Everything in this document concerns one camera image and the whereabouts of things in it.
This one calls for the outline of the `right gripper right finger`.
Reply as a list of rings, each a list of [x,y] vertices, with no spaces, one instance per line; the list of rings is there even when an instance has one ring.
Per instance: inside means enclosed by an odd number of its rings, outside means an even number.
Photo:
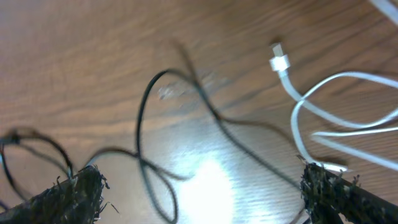
[[[316,164],[307,164],[300,183],[301,197],[309,218],[306,223],[397,224],[397,205],[364,190],[358,184]]]

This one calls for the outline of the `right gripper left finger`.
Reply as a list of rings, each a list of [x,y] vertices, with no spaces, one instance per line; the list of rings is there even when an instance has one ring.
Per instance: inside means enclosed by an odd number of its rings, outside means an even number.
[[[103,211],[105,176],[88,166],[26,202],[1,213],[1,224],[93,224]]]

